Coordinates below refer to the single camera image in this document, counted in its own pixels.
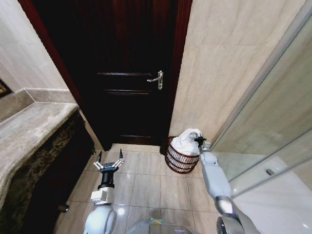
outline dark marble cabinet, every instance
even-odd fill
[[[16,171],[0,212],[1,233],[52,233],[93,142],[76,110]]]

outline shower enclosure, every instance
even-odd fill
[[[311,12],[308,0],[212,146],[263,234],[312,233]]]

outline floor tile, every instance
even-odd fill
[[[77,193],[76,191],[77,191],[77,189],[79,189],[79,185],[80,185],[80,183],[82,181],[82,178],[83,178],[84,174],[85,174],[85,171],[82,171],[82,173],[81,173],[81,175],[80,175],[76,185],[74,186],[74,189],[72,190],[72,192],[71,192],[71,194],[70,194],[70,196],[68,198],[69,201],[73,200],[73,196]]]
[[[130,229],[137,222],[148,219],[148,218],[158,218],[158,219],[161,218],[160,209],[130,206],[127,230]]]
[[[162,176],[179,176],[179,177],[185,177],[185,174],[180,174],[177,172],[174,172],[173,170],[168,167],[165,161],[165,156],[162,156],[160,158],[160,174]]]
[[[164,222],[194,228],[192,211],[161,209],[161,218]]]
[[[113,144],[111,150],[144,152],[144,153],[159,153],[160,147],[155,145],[131,145],[131,144]]]
[[[201,170],[201,164],[198,162],[195,168],[190,172],[185,174],[186,177],[203,178],[203,172]]]
[[[101,182],[102,174],[93,171],[84,171],[84,175],[79,179],[76,187],[72,192],[70,201],[92,202],[91,193],[98,189]]]
[[[112,207],[117,214],[113,234],[125,234],[129,215],[129,206],[112,205]]]
[[[122,155],[125,159],[123,165],[119,168],[117,173],[135,173],[137,166],[137,152],[128,152],[122,151]],[[106,151],[105,159],[102,161],[102,164],[109,162],[116,162],[119,159],[119,151]]]
[[[186,178],[189,186],[191,207],[193,211],[218,211],[215,208],[213,198],[207,193],[204,179],[201,178]]]
[[[193,211],[195,229],[201,234],[216,234],[216,221],[220,214]]]
[[[84,225],[89,213],[94,210],[93,203],[86,202],[69,202],[68,212],[62,214],[59,218],[56,234],[77,234],[83,233]]]
[[[87,170],[87,171],[97,171],[97,168],[95,167],[95,165],[93,163],[97,160],[99,152],[100,152],[99,150],[96,150],[95,155],[91,155],[90,156],[90,159],[89,159],[87,165],[84,168],[85,170]],[[103,151],[102,152],[102,158],[105,158],[105,154],[106,153]]]
[[[161,176],[161,207],[191,210],[187,181],[184,177]]]
[[[131,205],[160,208],[160,176],[136,175]]]
[[[124,173],[114,174],[115,204],[130,205],[134,179],[135,179],[134,174],[124,174]]]
[[[161,154],[138,153],[136,174],[160,175]]]

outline wall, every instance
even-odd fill
[[[0,78],[13,90],[68,89],[17,0],[0,1]]]
[[[170,135],[212,140],[304,0],[194,0]]]
[[[312,126],[312,17],[214,150],[270,154]]]

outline glass panel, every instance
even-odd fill
[[[312,127],[310,18],[213,148],[229,180]],[[300,160],[296,155],[290,161]]]
[[[252,167],[247,172],[233,179],[230,184],[233,195],[238,195],[245,189],[270,178],[267,170],[277,174],[298,162],[312,156],[312,131],[304,134],[299,139],[282,148],[263,162]]]
[[[234,199],[262,234],[312,233],[312,160]]]

